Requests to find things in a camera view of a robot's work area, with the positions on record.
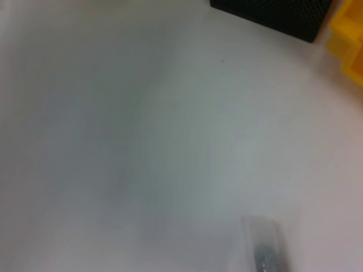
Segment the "yellow plastic container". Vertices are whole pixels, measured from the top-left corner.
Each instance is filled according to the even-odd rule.
[[[363,0],[345,0],[330,27],[327,48],[341,60],[342,71],[363,86]]]

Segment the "black mesh box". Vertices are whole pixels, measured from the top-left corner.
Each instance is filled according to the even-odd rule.
[[[331,2],[332,0],[210,0],[210,5],[312,43]]]

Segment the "textured black surface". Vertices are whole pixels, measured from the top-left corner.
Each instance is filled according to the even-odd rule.
[[[331,2],[332,0],[210,0],[210,5],[313,42]]]

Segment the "white surface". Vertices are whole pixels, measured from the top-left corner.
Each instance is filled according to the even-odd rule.
[[[361,271],[362,103],[322,41],[205,1],[8,8],[1,271],[242,271],[246,214],[295,272]]]

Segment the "yellow object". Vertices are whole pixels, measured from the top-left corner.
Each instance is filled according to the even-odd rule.
[[[363,86],[363,0],[345,0],[330,28],[327,48],[341,60],[343,73]]]

